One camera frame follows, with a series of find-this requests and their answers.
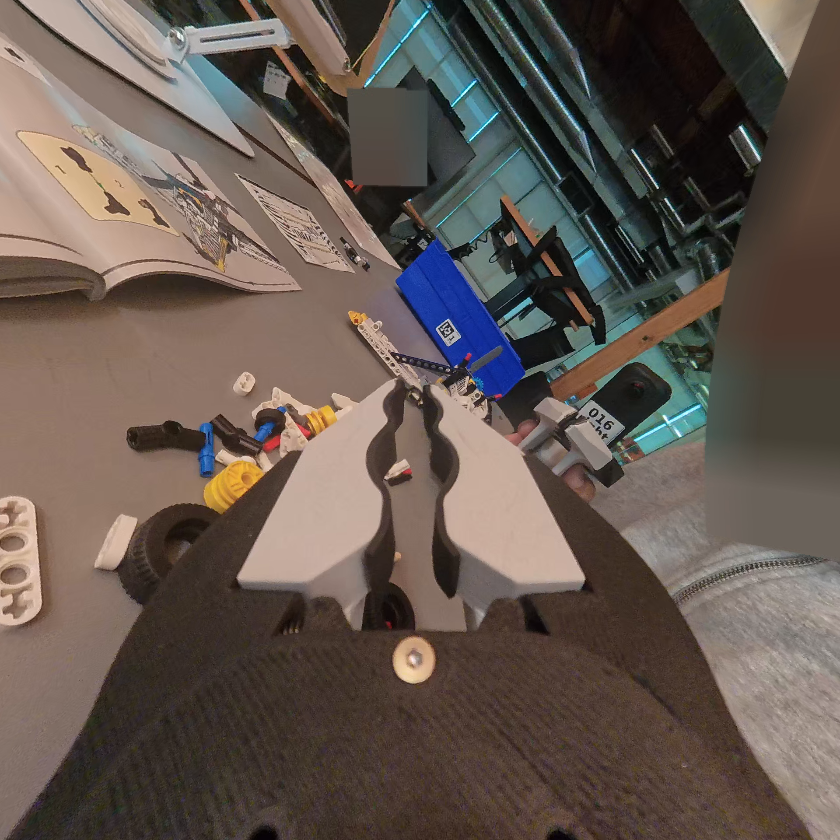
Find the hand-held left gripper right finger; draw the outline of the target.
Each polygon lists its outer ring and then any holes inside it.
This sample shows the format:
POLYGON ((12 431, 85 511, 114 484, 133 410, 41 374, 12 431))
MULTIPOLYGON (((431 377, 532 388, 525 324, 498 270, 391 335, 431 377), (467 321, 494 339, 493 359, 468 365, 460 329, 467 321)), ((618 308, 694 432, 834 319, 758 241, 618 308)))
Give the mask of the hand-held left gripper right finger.
POLYGON ((578 592, 585 574, 523 456, 440 385, 423 390, 437 480, 435 580, 475 631, 498 600, 578 592))

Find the partly built white lego model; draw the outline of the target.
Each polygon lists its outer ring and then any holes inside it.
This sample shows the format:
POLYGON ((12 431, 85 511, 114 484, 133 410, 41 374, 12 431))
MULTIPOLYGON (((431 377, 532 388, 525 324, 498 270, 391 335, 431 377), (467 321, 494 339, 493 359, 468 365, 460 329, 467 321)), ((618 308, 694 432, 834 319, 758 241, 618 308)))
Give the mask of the partly built white lego model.
POLYGON ((434 383, 443 387, 457 404, 462 405, 486 425, 491 425, 491 406, 501 399, 501 394, 486 393, 477 373, 501 355, 500 345, 476 360, 473 359, 472 353, 468 353, 457 364, 440 363, 400 353, 383 333, 382 322, 372 320, 365 313, 351 310, 349 318, 359 335, 386 368, 404 383, 408 402, 418 407, 423 406, 424 387, 428 382, 420 373, 426 372, 433 375, 434 383))

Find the person's right forearm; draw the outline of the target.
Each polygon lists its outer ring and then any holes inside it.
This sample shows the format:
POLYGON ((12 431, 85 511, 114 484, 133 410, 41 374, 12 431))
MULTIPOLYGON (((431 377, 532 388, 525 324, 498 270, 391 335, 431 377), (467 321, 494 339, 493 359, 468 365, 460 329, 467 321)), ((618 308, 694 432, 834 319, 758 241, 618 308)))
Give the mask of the person's right forearm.
POLYGON ((614 486, 591 503, 658 572, 675 572, 706 558, 705 443, 672 445, 631 463, 614 486))

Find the red lego axle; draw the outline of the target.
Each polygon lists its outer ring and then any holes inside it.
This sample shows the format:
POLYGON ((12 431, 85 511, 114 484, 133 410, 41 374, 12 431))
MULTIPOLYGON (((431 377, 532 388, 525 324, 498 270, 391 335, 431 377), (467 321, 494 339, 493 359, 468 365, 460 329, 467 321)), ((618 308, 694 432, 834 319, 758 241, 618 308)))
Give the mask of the red lego axle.
POLYGON ((279 458, 283 458, 291 452, 298 452, 305 448, 308 436, 296 423, 286 426, 282 431, 278 427, 272 431, 262 445, 262 451, 266 454, 277 452, 279 458))

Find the yellow lego wheel hub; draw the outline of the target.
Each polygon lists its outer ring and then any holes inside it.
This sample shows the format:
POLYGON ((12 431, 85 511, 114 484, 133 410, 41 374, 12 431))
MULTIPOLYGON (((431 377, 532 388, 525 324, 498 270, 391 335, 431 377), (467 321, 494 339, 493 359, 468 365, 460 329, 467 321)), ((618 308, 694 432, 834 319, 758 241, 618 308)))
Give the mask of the yellow lego wheel hub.
POLYGON ((238 459, 210 479, 203 489, 203 504, 218 513, 225 513, 264 475, 255 464, 238 459))

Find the small black lego tyre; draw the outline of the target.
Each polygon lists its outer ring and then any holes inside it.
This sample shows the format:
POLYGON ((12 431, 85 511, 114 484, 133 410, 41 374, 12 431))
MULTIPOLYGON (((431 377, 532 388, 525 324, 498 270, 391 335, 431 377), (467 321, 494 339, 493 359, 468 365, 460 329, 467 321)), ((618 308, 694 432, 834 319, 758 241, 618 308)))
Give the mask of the small black lego tyre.
POLYGON ((407 594, 393 582, 370 592, 364 600, 363 631, 414 631, 416 618, 407 594))

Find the black lego axle connector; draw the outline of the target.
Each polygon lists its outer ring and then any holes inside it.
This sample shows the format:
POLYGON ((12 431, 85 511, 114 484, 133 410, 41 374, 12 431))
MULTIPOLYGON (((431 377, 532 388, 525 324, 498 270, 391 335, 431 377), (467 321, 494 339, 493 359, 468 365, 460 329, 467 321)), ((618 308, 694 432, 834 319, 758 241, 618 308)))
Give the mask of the black lego axle connector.
POLYGON ((235 426, 224 415, 216 415, 211 426, 214 434, 218 437, 227 451, 233 455, 256 457, 263 448, 262 442, 258 441, 243 428, 235 426))

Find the large black lego tyre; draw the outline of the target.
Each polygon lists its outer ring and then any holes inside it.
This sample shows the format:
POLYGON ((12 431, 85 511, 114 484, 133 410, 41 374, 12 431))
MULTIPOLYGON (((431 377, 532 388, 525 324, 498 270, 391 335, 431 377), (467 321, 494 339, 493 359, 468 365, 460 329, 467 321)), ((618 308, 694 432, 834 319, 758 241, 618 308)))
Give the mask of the large black lego tyre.
POLYGON ((144 606, 184 552, 220 517, 210 507, 179 503, 142 522, 117 568, 125 593, 144 606))

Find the white rounded lego piece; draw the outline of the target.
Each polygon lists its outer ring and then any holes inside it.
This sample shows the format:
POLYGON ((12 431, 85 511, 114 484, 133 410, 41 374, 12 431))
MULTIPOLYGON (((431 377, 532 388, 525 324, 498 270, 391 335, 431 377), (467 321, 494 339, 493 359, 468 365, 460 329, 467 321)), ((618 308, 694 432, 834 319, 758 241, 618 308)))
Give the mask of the white rounded lego piece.
POLYGON ((138 527, 138 520, 126 514, 116 517, 111 525, 93 567, 99 571, 115 571, 128 552, 131 539, 138 527))

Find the white flat lego beam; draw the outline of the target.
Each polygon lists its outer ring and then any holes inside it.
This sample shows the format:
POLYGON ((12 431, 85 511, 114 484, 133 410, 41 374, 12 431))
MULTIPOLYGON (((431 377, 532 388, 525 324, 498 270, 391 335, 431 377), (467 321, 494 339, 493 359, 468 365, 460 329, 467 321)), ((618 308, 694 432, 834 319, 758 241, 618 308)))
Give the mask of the white flat lego beam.
POLYGON ((21 627, 41 613, 43 588, 35 504, 1 498, 1 625, 21 627))

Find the wooden beam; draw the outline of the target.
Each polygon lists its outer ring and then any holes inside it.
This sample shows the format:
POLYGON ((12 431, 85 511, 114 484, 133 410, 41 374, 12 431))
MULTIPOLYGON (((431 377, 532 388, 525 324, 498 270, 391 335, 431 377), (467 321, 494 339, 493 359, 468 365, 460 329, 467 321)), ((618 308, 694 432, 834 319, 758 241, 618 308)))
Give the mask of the wooden beam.
POLYGON ((565 402, 572 397, 591 395, 601 379, 609 377, 680 329, 719 308, 725 297, 729 272, 729 268, 724 269, 562 374, 550 384, 553 397, 565 402))

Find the black and white sticker sheet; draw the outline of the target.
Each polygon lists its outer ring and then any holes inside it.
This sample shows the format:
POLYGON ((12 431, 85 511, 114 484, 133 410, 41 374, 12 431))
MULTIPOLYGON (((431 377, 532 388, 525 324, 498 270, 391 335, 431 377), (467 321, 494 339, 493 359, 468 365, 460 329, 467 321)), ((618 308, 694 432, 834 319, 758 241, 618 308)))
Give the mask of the black and white sticker sheet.
POLYGON ((351 263, 337 250, 309 209, 240 174, 236 176, 304 262, 324 269, 354 273, 351 263))

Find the open instruction booklet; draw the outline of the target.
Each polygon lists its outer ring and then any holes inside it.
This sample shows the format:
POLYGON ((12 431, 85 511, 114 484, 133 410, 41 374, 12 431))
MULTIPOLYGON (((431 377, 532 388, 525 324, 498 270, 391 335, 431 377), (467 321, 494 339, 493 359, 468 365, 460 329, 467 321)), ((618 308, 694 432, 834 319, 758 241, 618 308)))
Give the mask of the open instruction booklet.
POLYGON ((300 290, 198 163, 127 131, 1 42, 3 299, 95 301, 162 275, 300 290))

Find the large grey board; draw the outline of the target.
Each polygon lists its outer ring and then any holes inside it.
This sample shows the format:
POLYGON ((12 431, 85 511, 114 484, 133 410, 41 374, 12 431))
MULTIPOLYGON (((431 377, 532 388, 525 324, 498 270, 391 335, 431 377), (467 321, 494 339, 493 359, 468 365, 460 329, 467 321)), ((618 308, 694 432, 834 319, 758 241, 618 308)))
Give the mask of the large grey board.
POLYGON ((103 68, 248 158, 250 144, 186 63, 186 50, 128 2, 20 1, 37 20, 103 68))

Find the white slotted metal bracket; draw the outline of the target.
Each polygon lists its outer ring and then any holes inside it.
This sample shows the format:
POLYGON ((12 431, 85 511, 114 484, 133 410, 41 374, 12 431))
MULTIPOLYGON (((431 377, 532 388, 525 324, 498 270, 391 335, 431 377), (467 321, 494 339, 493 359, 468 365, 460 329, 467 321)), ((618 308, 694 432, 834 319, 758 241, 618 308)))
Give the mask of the white slotted metal bracket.
POLYGON ((164 41, 169 58, 177 64, 188 56, 210 56, 253 49, 287 49, 296 41, 277 18, 212 27, 172 27, 164 41))

